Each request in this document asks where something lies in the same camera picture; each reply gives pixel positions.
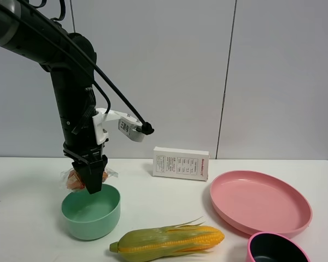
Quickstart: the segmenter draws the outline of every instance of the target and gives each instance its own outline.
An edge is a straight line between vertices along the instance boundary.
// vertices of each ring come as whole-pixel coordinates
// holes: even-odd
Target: white tabletop
[[[109,160],[109,167],[119,173],[107,183],[121,193],[120,221],[102,239],[78,241],[68,236],[60,215],[61,202],[68,193],[59,189],[60,172],[68,170],[71,161],[0,158],[0,262],[122,261],[107,249],[126,232],[201,216],[207,225],[221,229],[225,240],[209,255],[172,261],[244,262],[247,237],[221,221],[209,199],[212,180],[230,170],[265,172],[298,189],[313,208],[313,220],[294,240],[312,262],[328,262],[328,161],[211,160],[208,182],[152,177],[151,165],[152,160],[146,159]]]

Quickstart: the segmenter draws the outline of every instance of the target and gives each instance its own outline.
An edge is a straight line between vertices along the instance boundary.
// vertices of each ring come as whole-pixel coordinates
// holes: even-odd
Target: corn cob
[[[161,257],[206,254],[205,249],[219,244],[224,234],[213,227],[192,222],[162,228],[140,229],[125,234],[109,250],[128,262],[146,262]]]

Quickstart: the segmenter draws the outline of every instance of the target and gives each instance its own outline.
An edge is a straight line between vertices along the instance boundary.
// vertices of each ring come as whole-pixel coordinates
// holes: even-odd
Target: cardboard box
[[[208,180],[209,152],[155,147],[153,176]]]

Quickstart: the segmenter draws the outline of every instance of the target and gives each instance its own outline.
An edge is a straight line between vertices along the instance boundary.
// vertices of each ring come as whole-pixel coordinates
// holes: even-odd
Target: mint green bowl
[[[120,193],[108,184],[90,195],[87,190],[71,193],[62,202],[68,231],[76,238],[94,240],[106,236],[120,218]]]

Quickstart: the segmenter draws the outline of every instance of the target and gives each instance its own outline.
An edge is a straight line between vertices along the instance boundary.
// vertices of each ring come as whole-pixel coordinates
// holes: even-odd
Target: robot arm
[[[63,151],[74,160],[74,169],[93,194],[101,190],[108,161],[102,153],[108,141],[104,124],[118,120],[119,130],[137,142],[154,130],[128,114],[96,109],[94,67],[88,61],[96,63],[91,43],[78,33],[67,33],[56,21],[40,19],[41,14],[37,16],[27,6],[28,1],[23,1],[0,0],[0,46],[39,63],[50,73],[65,137]],[[71,47],[69,40],[87,59]]]

